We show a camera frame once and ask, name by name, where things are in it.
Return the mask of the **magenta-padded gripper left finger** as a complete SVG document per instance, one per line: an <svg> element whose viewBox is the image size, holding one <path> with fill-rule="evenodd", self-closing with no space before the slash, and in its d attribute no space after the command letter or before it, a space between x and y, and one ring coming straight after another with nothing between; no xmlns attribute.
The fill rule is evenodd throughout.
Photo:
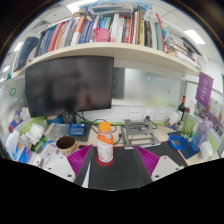
<svg viewBox="0 0 224 224"><path fill-rule="evenodd" d="M86 146L68 157L58 156L45 170L79 186L89 185L92 145Z"/></svg>

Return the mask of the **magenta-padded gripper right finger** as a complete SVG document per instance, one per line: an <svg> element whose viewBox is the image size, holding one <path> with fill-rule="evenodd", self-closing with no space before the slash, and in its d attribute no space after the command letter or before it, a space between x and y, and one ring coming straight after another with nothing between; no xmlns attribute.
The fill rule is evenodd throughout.
<svg viewBox="0 0 224 224"><path fill-rule="evenodd" d="M144 184L157 181L182 169L167 155L158 156L147 149L135 146L133 155Z"/></svg>

